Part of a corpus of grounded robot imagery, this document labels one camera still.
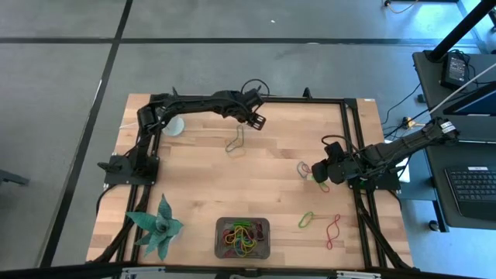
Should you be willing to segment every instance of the laptop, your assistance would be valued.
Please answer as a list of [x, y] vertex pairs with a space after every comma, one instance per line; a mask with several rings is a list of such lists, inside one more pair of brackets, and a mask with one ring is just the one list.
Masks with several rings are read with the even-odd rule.
[[460, 131], [460, 142], [496, 143], [496, 83], [479, 88], [443, 114]]

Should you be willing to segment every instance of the black table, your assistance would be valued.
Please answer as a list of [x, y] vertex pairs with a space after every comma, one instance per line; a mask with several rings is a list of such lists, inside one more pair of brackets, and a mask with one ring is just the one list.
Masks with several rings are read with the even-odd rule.
[[[424, 53], [414, 53], [413, 60], [418, 79], [422, 84], [427, 106], [433, 107], [439, 104], [445, 97], [452, 93], [451, 90], [439, 85], [443, 65], [441, 63], [429, 62]], [[496, 55], [470, 55], [470, 64], [475, 67], [477, 73], [480, 73], [494, 63], [496, 63]], [[493, 80], [496, 80], [496, 70], [491, 70], [478, 79], [479, 82]], [[471, 84], [468, 89], [475, 89], [474, 86]], [[443, 108], [436, 110], [433, 115], [449, 118], [449, 116], [443, 115]], [[477, 122], [474, 120], [476, 119], [467, 118], [467, 121], [471, 121], [474, 125], [477, 125]], [[425, 149], [425, 152], [429, 161], [433, 183], [436, 187], [435, 194], [441, 204], [442, 212], [440, 213], [443, 215], [446, 223], [452, 227], [496, 229], [496, 222], [467, 218], [458, 212], [455, 199], [444, 174], [446, 167], [467, 166], [470, 164], [475, 166], [496, 165], [496, 145], [458, 143], [455, 146], [430, 146]]]

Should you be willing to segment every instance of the black pole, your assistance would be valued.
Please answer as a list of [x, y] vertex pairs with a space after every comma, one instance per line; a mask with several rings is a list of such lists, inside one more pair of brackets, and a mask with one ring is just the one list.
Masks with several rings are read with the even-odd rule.
[[496, 0], [481, 0], [458, 25], [436, 46], [429, 54], [431, 61], [439, 61], [455, 43], [463, 38], [476, 24], [480, 22], [496, 5]]

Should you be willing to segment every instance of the power adapter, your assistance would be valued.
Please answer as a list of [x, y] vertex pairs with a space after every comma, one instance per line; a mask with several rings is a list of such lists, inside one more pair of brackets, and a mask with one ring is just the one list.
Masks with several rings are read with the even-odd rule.
[[468, 67], [458, 53], [448, 53], [443, 63], [441, 86], [456, 90], [468, 81]]

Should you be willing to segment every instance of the desk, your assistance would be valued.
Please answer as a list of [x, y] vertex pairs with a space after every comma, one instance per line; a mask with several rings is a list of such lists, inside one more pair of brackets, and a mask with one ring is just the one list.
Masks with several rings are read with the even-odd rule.
[[[130, 95], [122, 125], [134, 123], [137, 109], [149, 99], [150, 95]], [[357, 101], [365, 144], [382, 142], [375, 101]], [[331, 191], [322, 193], [314, 181], [303, 181], [296, 171], [299, 161], [311, 165], [325, 156], [320, 142], [324, 135], [343, 135], [339, 106], [269, 102], [258, 112], [267, 118], [265, 127], [261, 131], [246, 127], [244, 147], [230, 155], [224, 151], [226, 140], [236, 137], [239, 123], [210, 112], [182, 115], [184, 132], [178, 137], [161, 139], [159, 176], [151, 190], [148, 212], [156, 215], [164, 193], [173, 216], [184, 228], [170, 243], [164, 262], [156, 252], [143, 257], [145, 247], [142, 247], [139, 264], [363, 268], [353, 192], [346, 184], [327, 181]], [[353, 127], [351, 111], [348, 116]], [[115, 151], [125, 153], [133, 146], [136, 134], [137, 126], [120, 129]], [[88, 260], [99, 256], [120, 230], [128, 197], [129, 186], [118, 185], [102, 199]], [[387, 191], [376, 191], [375, 198], [382, 233], [403, 261], [412, 265], [398, 202]], [[298, 222], [307, 211], [328, 216], [329, 220], [316, 219], [309, 227], [299, 229]], [[340, 235], [334, 249], [327, 250], [326, 226], [337, 213], [341, 215]], [[220, 260], [215, 257], [215, 222], [229, 216], [269, 220], [271, 252], [268, 259]], [[129, 235], [125, 259], [131, 254], [133, 230]], [[373, 263], [377, 265], [371, 233], [368, 239]]]
[[[448, 88], [439, 85], [442, 64], [429, 62], [424, 53], [414, 53], [413, 60], [415, 62], [418, 78], [422, 84], [427, 106], [433, 107], [434, 105], [439, 104], [452, 92]], [[480, 73], [494, 63], [496, 63], [495, 55], [470, 54], [470, 64], [475, 67], [477, 73]], [[494, 71], [490, 71], [479, 78], [479, 81], [492, 81], [494, 79], [496, 79], [496, 74], [494, 74]], [[472, 84], [469, 86], [469, 90], [475, 89]], [[438, 109], [434, 115], [449, 119], [449, 115], [443, 115], [443, 108], [444, 107]], [[484, 126], [480, 124], [479, 121], [492, 121], [494, 123], [495, 119], [485, 118], [478, 119], [477, 121], [477, 123], [474, 123], [475, 125]], [[494, 156], [496, 154], [496, 146], [489, 144], [458, 143], [456, 146], [431, 146], [426, 148], [426, 153], [446, 223], [452, 227], [496, 229], [496, 222], [463, 217], [458, 212], [453, 194], [448, 185], [448, 180], [444, 174], [444, 169], [446, 167], [453, 167], [456, 165], [495, 165], [496, 159]]]

